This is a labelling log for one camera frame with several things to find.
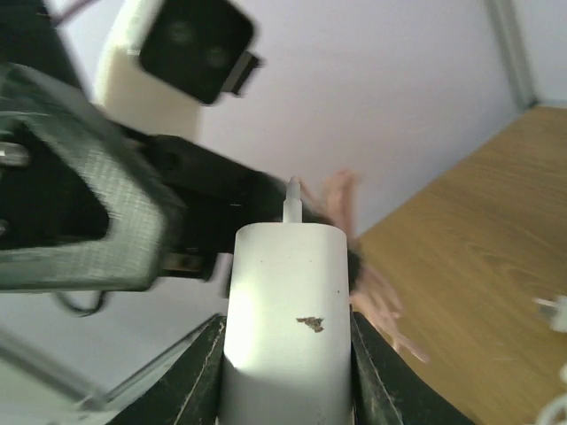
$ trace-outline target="wood grain surface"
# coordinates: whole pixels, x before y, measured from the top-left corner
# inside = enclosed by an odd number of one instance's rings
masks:
[[[525,425],[565,391],[567,335],[532,299],[567,295],[567,110],[530,110],[361,240],[431,355],[407,362],[462,412]]]

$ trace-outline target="metal screw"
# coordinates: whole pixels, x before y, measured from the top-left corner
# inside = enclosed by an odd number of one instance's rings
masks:
[[[4,236],[8,232],[8,221],[0,219],[0,237]]]
[[[0,166],[23,167],[29,164],[29,152],[21,144],[0,142]]]

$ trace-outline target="white cylindrical object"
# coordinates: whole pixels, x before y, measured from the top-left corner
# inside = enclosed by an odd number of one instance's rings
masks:
[[[237,233],[221,425],[350,423],[346,235],[322,224]]]

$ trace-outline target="camera lens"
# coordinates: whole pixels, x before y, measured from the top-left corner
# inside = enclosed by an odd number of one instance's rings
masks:
[[[224,68],[229,63],[229,53],[222,47],[213,47],[206,53],[206,62],[212,68]]]
[[[169,26],[169,38],[175,44],[185,45],[193,40],[193,31],[186,22],[176,21]]]

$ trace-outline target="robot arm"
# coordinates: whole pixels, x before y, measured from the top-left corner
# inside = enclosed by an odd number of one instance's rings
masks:
[[[239,228],[279,219],[284,182],[194,143],[203,105],[238,94],[260,63],[247,50],[252,22],[225,0],[204,5],[127,2],[101,61],[97,107],[68,83],[78,79],[60,72],[68,67],[46,69],[29,50],[14,61],[34,69],[13,65],[2,44],[11,62],[2,65],[0,91],[13,113],[0,117],[0,128],[30,166],[4,169],[0,290],[147,290],[161,275],[208,280]],[[14,7],[3,6],[2,16]],[[183,27],[178,16],[193,21]],[[58,39],[48,18],[28,18],[42,19]],[[219,34],[204,38],[206,24]],[[13,30],[3,28],[4,37]],[[210,45],[195,48],[199,37]],[[70,62],[54,50],[47,63]],[[307,208],[304,217],[327,222]],[[349,258],[355,282],[359,258]]]

